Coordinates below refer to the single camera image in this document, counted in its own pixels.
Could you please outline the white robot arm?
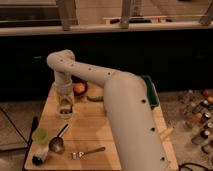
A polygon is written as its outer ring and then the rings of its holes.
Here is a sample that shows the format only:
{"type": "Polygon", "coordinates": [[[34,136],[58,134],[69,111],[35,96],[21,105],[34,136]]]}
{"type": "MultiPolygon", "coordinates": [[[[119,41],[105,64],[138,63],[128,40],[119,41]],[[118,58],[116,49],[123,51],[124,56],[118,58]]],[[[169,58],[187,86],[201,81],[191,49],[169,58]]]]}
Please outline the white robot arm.
{"type": "Polygon", "coordinates": [[[70,50],[47,57],[55,85],[66,94],[72,75],[103,88],[104,107],[122,171],[169,171],[145,81],[130,72],[77,62],[70,50]]]}

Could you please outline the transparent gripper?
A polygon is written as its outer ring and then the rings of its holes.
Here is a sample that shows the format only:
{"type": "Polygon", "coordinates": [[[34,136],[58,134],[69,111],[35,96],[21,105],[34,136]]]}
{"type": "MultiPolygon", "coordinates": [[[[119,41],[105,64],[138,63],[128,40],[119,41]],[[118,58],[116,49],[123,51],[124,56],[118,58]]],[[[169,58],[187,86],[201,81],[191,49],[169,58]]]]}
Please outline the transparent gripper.
{"type": "Polygon", "coordinates": [[[57,93],[57,109],[59,107],[71,107],[73,110],[74,95],[72,89],[57,88],[56,93],[57,93]]]}

